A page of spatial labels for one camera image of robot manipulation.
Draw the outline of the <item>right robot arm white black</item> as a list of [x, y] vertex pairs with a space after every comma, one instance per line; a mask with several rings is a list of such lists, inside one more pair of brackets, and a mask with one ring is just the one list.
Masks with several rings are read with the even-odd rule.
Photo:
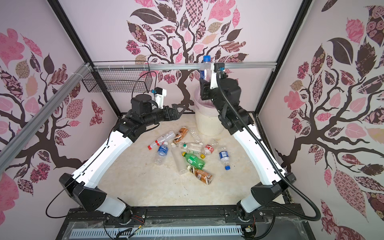
[[199, 100], [208, 100], [217, 109], [221, 124], [246, 151], [255, 166], [260, 182], [251, 188], [251, 193], [238, 202], [238, 212], [242, 218], [267, 206], [280, 196], [290, 184], [296, 181], [296, 176], [287, 173], [276, 161], [262, 140], [257, 126], [249, 113], [240, 103], [241, 88], [233, 79], [222, 79], [221, 86], [227, 101], [219, 88], [210, 88], [210, 82], [200, 79]]

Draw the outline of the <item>clear bottle green label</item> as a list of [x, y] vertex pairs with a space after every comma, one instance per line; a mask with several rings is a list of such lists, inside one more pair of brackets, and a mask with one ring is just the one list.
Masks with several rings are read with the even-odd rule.
[[196, 143], [179, 143], [179, 148], [186, 153], [191, 153], [195, 155], [200, 155], [203, 153], [203, 146]]

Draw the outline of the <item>aluminium rail wall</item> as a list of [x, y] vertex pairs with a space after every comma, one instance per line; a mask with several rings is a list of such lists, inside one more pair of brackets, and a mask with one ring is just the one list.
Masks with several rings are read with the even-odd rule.
[[[94, 62], [96, 71], [101, 69], [114, 70], [128, 70], [128, 69], [143, 69], [150, 71], [168, 71], [168, 70], [199, 70], [203, 64], [147, 64], [136, 65], [135, 62], [126, 62], [125, 65], [113, 65], [112, 62], [100, 62], [97, 65]], [[226, 69], [275, 69], [276, 62], [242, 62], [242, 63], [224, 63]]]
[[62, 103], [72, 89], [91, 72], [91, 65], [84, 63], [81, 65], [63, 84], [56, 94], [51, 97], [46, 104], [39, 110], [37, 114], [22, 128], [9, 144], [1, 151], [1, 173], [3, 173], [10, 163], [16, 158], [19, 152], [38, 132], [40, 127], [51, 116], [55, 109]]

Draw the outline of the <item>aluminium rail left wall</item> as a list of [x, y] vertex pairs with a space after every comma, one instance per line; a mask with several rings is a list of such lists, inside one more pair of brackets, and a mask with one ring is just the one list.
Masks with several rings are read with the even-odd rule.
[[62, 103], [72, 89], [91, 72], [91, 65], [84, 63], [81, 65], [63, 84], [56, 94], [51, 97], [46, 104], [39, 110], [37, 114], [22, 128], [9, 144], [1, 151], [1, 173], [3, 173], [10, 163], [16, 158], [19, 152], [38, 132], [40, 127], [51, 116], [55, 109]]

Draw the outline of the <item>tall clear square bottle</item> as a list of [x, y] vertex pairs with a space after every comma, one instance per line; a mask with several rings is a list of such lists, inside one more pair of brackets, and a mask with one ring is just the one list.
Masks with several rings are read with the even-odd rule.
[[187, 170], [187, 162], [185, 161], [184, 157], [182, 156], [182, 152], [179, 147], [176, 146], [176, 144], [171, 143], [171, 152], [173, 155], [173, 158], [176, 163], [177, 172], [179, 175], [185, 174]]

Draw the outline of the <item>white bin with purple liner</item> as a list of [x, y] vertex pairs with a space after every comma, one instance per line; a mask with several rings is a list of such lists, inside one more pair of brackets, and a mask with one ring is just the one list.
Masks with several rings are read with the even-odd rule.
[[194, 91], [194, 104], [197, 128], [203, 135], [219, 135], [224, 127], [219, 120], [219, 112], [211, 100], [202, 100], [200, 88]]

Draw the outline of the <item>green soda bottle yellow cap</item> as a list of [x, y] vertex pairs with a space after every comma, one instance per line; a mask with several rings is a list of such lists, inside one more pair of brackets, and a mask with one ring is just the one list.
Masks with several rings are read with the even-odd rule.
[[192, 153], [182, 152], [182, 156], [186, 159], [188, 164], [195, 167], [196, 169], [202, 170], [205, 166], [205, 161], [197, 157]]

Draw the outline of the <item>brown coffee bottle upper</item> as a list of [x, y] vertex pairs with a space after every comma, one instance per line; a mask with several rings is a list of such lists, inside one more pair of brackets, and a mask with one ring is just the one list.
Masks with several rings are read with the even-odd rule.
[[175, 145], [180, 143], [185, 138], [188, 131], [189, 130], [187, 127], [185, 127], [185, 126], [181, 127], [180, 130], [178, 131], [178, 133], [176, 134], [175, 138], [173, 139], [172, 143]]

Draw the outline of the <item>Pocari Sweat bottle white cap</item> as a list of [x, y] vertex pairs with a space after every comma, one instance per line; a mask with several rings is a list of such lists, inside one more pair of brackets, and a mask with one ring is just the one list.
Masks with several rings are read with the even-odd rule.
[[157, 151], [157, 155], [156, 155], [156, 158], [155, 158], [155, 164], [157, 165], [162, 165], [165, 161], [165, 159], [167, 158], [167, 154], [168, 154], [168, 142], [163, 142], [158, 151]]

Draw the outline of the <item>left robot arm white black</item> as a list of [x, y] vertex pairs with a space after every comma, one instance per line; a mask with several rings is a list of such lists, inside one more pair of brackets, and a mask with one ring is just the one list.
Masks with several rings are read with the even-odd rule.
[[138, 114], [130, 110], [112, 128], [102, 146], [80, 168], [60, 177], [66, 193], [87, 212], [99, 211], [116, 218], [129, 216], [128, 204], [108, 196], [98, 188], [101, 178], [118, 156], [148, 131], [148, 126], [176, 121], [185, 110], [185, 106], [176, 104]]

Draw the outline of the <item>small bottle red label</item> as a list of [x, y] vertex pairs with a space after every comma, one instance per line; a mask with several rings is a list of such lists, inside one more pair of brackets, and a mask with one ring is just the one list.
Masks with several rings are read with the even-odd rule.
[[203, 154], [205, 156], [211, 155], [217, 148], [218, 141], [216, 139], [211, 139], [208, 143], [203, 147]]

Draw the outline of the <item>brown coffee bottle lower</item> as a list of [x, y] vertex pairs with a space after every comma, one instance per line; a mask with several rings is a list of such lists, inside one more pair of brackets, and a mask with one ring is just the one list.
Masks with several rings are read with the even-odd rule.
[[203, 182], [206, 185], [210, 185], [213, 179], [213, 176], [203, 170], [196, 169], [193, 166], [187, 166], [187, 169], [192, 173], [198, 180]]

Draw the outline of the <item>blue label bottle right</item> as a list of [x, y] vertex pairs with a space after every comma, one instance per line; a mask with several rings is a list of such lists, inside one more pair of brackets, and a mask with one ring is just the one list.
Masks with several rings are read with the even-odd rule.
[[228, 150], [226, 149], [226, 147], [221, 146], [218, 149], [218, 153], [219, 153], [220, 162], [224, 165], [225, 170], [229, 171], [231, 169], [231, 166], [230, 166], [230, 156], [229, 156]]

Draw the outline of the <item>brown coffee bottle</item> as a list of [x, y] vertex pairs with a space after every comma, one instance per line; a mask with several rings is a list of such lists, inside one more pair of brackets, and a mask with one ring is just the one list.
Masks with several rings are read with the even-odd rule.
[[198, 180], [203, 182], [206, 185], [210, 185], [213, 179], [213, 176], [203, 170], [196, 169], [193, 166], [187, 166], [187, 169], [192, 173]]
[[175, 138], [173, 139], [172, 143], [175, 145], [180, 143], [185, 138], [188, 131], [189, 130], [187, 127], [185, 127], [185, 126], [181, 127], [180, 130], [178, 131], [178, 133], [176, 134]]

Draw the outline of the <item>blue cap water bottle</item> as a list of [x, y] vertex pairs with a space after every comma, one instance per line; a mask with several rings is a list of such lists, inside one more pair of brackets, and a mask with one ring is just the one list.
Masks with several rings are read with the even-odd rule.
[[212, 69], [211, 69], [211, 56], [207, 55], [203, 57], [203, 64], [200, 67], [200, 79], [210, 82], [212, 78]]

